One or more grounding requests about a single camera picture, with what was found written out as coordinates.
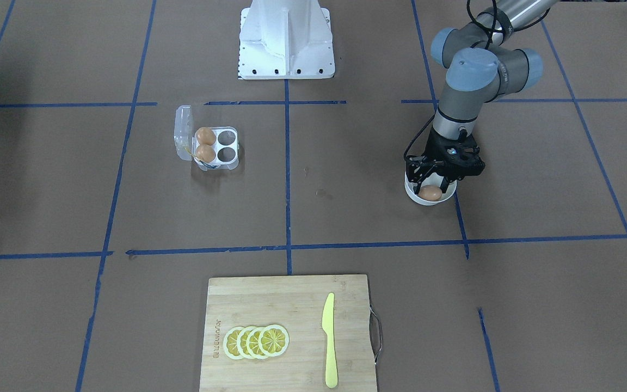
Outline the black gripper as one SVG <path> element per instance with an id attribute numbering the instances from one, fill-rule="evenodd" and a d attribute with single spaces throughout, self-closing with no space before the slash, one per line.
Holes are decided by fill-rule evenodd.
<path id="1" fill-rule="evenodd" d="M 442 176 L 442 198 L 450 198 L 454 180 L 478 176 L 484 169 L 485 161 L 480 158 L 480 147 L 472 134 L 462 132 L 458 139 L 448 139 L 431 130 L 423 154 L 407 157 L 406 185 L 409 194 L 419 198 L 423 182 L 436 173 Z"/>

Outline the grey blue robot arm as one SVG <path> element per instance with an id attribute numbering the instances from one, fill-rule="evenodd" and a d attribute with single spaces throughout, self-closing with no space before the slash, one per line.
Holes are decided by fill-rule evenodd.
<path id="1" fill-rule="evenodd" d="M 431 56 L 446 69 L 445 84 L 435 114 L 423 126 L 425 150 L 404 153 L 404 186 L 418 204 L 443 203 L 456 184 L 485 169 L 473 135 L 481 107 L 493 100 L 536 85 L 543 60 L 527 48 L 503 47 L 512 35 L 538 24 L 553 1 L 494 1 L 470 15 L 461 29 L 443 29 L 431 44 Z"/>

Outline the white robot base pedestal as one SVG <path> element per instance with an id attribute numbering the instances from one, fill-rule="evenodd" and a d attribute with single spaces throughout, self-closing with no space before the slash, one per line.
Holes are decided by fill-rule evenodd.
<path id="1" fill-rule="evenodd" d="M 318 1 L 253 1 L 239 21 L 239 79 L 334 77 L 330 13 Z"/>

